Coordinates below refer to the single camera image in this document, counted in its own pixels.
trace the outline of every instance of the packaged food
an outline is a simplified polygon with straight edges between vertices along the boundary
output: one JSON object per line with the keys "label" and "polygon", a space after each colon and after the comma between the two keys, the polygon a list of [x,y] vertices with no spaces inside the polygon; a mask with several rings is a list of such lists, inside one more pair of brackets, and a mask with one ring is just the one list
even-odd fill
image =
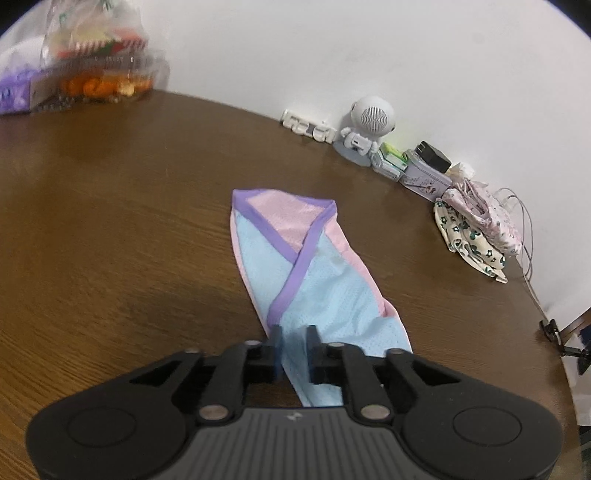
{"label": "packaged food", "polygon": [[107,57],[81,57],[63,61],[53,69],[60,93],[77,100],[118,102],[152,90],[164,55],[143,51]]}
{"label": "packaged food", "polygon": [[402,171],[406,170],[408,163],[406,158],[404,158],[404,154],[399,149],[393,147],[387,142],[383,142],[379,146],[379,150],[384,158],[392,165],[396,166],[396,168]]}
{"label": "packaged food", "polygon": [[404,175],[404,172],[391,162],[386,160],[381,150],[378,150],[371,156],[371,165],[374,172],[383,175],[393,181],[400,180],[400,177]]}

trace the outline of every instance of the floral cloth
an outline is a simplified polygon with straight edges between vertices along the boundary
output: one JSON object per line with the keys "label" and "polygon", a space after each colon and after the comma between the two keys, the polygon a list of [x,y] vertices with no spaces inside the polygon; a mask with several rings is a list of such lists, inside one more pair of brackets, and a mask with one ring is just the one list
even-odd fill
{"label": "floral cloth", "polygon": [[503,273],[505,256],[493,247],[482,231],[468,225],[466,218],[441,199],[433,207],[435,223],[450,252],[457,252],[472,267],[501,283],[507,283]]}
{"label": "floral cloth", "polygon": [[498,200],[486,190],[486,183],[472,180],[454,183],[441,199],[460,212],[472,228],[480,229],[505,255],[521,252],[519,230]]}

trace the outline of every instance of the wooden table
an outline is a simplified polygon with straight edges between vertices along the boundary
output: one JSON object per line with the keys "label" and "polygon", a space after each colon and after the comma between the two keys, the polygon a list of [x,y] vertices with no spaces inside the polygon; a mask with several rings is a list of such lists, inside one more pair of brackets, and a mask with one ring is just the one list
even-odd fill
{"label": "wooden table", "polygon": [[[229,233],[232,189],[334,199],[416,353],[548,407],[554,479],[580,476],[560,359],[512,265],[502,285],[451,254],[432,204],[277,122],[155,93],[0,119],[0,478],[33,479],[40,408],[174,351],[263,335]],[[289,384],[252,401],[296,405]]]}

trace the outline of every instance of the astronaut figurine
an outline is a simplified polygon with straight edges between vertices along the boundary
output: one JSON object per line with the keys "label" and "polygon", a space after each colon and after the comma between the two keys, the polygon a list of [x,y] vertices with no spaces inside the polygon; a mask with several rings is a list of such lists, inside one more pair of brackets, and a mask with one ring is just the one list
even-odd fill
{"label": "astronaut figurine", "polygon": [[353,127],[340,131],[341,139],[335,140],[335,150],[357,165],[369,167],[371,157],[378,151],[378,141],[396,126],[394,109],[386,100],[366,96],[351,107]]}

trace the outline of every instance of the metal screw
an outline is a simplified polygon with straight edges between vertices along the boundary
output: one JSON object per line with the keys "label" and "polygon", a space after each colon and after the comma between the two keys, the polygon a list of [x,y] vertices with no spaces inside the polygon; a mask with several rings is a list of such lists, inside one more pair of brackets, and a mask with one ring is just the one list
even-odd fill
{"label": "metal screw", "polygon": [[230,415],[230,411],[223,405],[205,405],[199,409],[199,415],[205,420],[223,420]]}
{"label": "metal screw", "polygon": [[368,420],[383,420],[388,418],[390,410],[383,405],[366,405],[361,409],[361,415]]}

